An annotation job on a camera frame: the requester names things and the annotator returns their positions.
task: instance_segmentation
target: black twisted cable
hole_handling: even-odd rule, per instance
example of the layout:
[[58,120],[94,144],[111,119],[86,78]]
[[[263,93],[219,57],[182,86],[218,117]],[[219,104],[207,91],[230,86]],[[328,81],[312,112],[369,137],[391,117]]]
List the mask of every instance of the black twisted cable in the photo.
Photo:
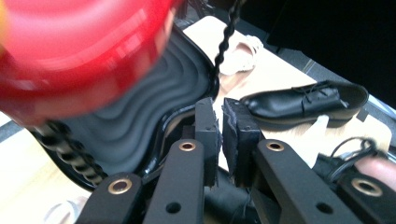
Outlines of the black twisted cable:
[[230,37],[235,32],[235,25],[239,21],[242,5],[244,5],[246,1],[247,0],[235,0],[233,7],[230,9],[229,22],[223,32],[224,38],[219,44],[219,54],[215,58],[215,66],[212,70],[213,76],[217,76],[219,74],[220,65],[224,62],[224,52],[228,49],[228,47],[230,47]]
[[85,179],[99,185],[107,174],[102,170],[93,156],[88,154],[84,146],[72,139],[69,128],[60,123],[50,121],[31,131],[40,145],[48,150],[55,151],[58,157],[69,164]]

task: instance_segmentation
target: person's hand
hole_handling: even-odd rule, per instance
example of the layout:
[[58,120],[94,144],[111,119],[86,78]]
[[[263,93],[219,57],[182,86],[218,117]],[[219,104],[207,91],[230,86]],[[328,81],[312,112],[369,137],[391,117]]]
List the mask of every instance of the person's hand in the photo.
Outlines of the person's hand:
[[369,175],[396,191],[396,163],[382,158],[366,157],[355,163],[364,175]]

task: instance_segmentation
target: red object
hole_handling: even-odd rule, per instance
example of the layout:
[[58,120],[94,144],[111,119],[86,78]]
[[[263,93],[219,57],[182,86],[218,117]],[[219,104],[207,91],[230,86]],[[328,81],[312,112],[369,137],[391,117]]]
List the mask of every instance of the red object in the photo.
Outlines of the red object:
[[0,110],[22,126],[109,104],[166,45],[178,0],[7,0]]

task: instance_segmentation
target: wooden table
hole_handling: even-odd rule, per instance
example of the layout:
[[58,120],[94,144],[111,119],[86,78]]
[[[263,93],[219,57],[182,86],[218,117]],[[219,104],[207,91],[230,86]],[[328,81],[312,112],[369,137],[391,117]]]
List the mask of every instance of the wooden table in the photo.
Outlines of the wooden table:
[[[200,46],[210,59],[218,52],[224,23],[214,18],[205,18],[189,27],[185,33]],[[232,41],[243,38],[236,33]],[[315,82],[291,65],[267,50],[260,53],[256,68],[249,73],[220,76],[220,92],[214,107],[221,115],[224,96],[239,99],[256,92],[289,88]],[[307,125],[273,133],[263,130],[267,138],[288,142],[299,139]],[[342,140],[354,135],[373,137],[382,148],[388,148],[391,133],[387,126],[368,116],[361,122],[350,121],[340,129],[329,129],[321,142],[323,152],[333,149]],[[0,144],[0,223],[41,223],[43,216],[56,203],[73,200],[90,193],[70,181],[47,156],[37,141],[23,130]]]

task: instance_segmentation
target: metal grommet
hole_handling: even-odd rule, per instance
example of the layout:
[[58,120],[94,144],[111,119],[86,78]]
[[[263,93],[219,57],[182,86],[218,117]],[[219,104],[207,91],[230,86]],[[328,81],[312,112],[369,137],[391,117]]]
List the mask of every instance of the metal grommet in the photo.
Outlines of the metal grommet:
[[285,147],[283,147],[282,144],[276,143],[276,142],[269,142],[267,143],[267,148],[273,151],[283,151]]
[[191,142],[185,142],[178,145],[178,148],[183,151],[193,151],[195,149],[195,144]]
[[379,197],[382,195],[382,189],[377,184],[366,179],[354,178],[352,179],[352,186],[361,193],[369,196]]
[[132,187],[132,181],[127,178],[118,179],[108,186],[108,192],[112,194],[122,194]]

